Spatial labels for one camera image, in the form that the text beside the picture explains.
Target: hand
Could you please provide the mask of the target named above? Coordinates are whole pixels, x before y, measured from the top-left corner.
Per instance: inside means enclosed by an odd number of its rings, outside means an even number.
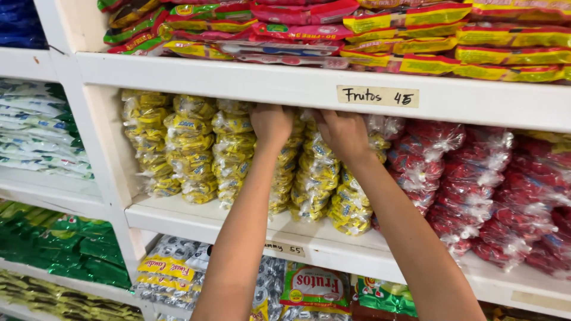
[[[325,109],[313,109],[311,114],[325,143],[348,166],[374,154],[369,147],[367,127],[360,114]]]
[[[291,135],[293,115],[289,107],[258,103],[250,111],[250,122],[258,136],[257,146],[281,150]]]

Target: forearm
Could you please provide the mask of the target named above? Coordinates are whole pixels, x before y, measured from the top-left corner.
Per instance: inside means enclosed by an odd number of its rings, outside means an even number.
[[[193,320],[209,320],[205,316],[216,317],[212,320],[247,319],[266,241],[271,178],[278,152],[275,148],[256,149],[252,167],[213,247]],[[226,308],[214,311],[212,307],[219,302],[226,302]]]
[[[374,153],[349,168],[371,202],[421,320],[483,320],[464,274]]]

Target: price label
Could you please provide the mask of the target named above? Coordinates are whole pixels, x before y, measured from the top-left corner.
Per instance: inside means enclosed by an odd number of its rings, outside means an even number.
[[[337,85],[340,103],[418,108],[419,99],[418,89]]]
[[[562,299],[550,298],[539,294],[513,291],[512,301],[531,304],[534,306],[571,312],[571,302]]]
[[[287,243],[266,240],[266,245],[264,245],[264,248],[266,250],[301,256],[305,258],[305,251],[300,246],[294,246]]]

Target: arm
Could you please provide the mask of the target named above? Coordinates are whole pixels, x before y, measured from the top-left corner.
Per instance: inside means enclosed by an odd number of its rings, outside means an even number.
[[[466,280],[438,236],[368,146],[359,114],[313,113],[323,139],[367,195],[379,226],[403,273],[421,320],[483,321]]]
[[[192,321],[244,321],[250,315],[266,241],[271,179],[293,113],[258,104],[251,122],[258,136],[252,167],[214,244]]]

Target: green foil pack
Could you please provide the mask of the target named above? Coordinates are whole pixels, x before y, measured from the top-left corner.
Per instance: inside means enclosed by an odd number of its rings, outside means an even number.
[[[407,285],[359,276],[357,290],[364,307],[418,317]]]

